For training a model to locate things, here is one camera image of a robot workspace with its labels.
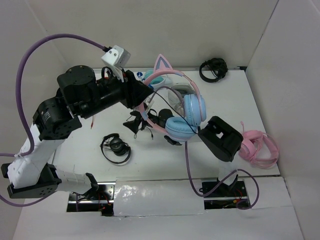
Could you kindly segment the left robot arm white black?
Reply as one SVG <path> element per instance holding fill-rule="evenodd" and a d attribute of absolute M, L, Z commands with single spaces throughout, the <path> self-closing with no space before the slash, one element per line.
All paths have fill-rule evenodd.
<path fill-rule="evenodd" d="M 32 152 L 25 156 L 19 153 L 12 163 L 1 166 L 2 175 L 10 181 L 10 198 L 45 198 L 56 191 L 74 192 L 88 200 L 97 197 L 99 185 L 91 173 L 65 172 L 49 164 L 49 159 L 73 131 L 82 127 L 82 118 L 117 103 L 134 109 L 152 94 L 152 89 L 130 70 L 121 75 L 123 80 L 112 72 L 97 79 L 91 67 L 77 65 L 57 77 L 56 95 L 43 101 L 33 116 Z"/>

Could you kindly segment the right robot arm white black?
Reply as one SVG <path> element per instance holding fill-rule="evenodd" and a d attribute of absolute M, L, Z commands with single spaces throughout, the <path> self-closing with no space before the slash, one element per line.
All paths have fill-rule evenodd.
<path fill-rule="evenodd" d="M 130 114 L 135 119 L 126 120 L 123 125 L 135 134 L 147 127 L 153 130 L 160 127 L 166 130 L 164 137 L 171 145 L 180 145 L 196 135 L 199 136 L 211 153 L 220 160 L 218 175 L 220 194 L 230 196 L 235 191 L 238 176 L 233 160 L 241 148 L 243 137 L 222 118 L 211 117 L 207 125 L 201 129 L 195 122 L 192 122 L 196 119 L 195 115 L 189 113 L 185 117 L 173 116 L 172 111 L 167 108 L 162 109 L 158 115 L 149 113 L 150 122 L 143 119 L 138 111 L 134 110 Z"/>

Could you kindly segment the blue pink cat-ear headphones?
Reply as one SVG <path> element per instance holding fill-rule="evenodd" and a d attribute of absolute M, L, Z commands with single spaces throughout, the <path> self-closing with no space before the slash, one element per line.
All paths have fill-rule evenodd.
<path fill-rule="evenodd" d="M 183 97 L 184 117 L 169 117 L 165 122 L 165 127 L 161 127 L 157 123 L 152 122 L 148 117 L 143 103 L 141 103 L 136 109 L 139 111 L 142 119 L 154 130 L 168 136 L 173 141 L 187 142 L 196 134 L 197 128 L 207 118 L 205 101 L 195 82 L 185 75 L 185 73 L 173 69 L 171 64 L 162 54 L 158 55 L 153 67 L 153 73 L 147 77 L 143 84 L 148 86 L 153 79 L 166 74 L 173 74 L 187 79 L 195 91 L 195 93 L 187 94 Z"/>

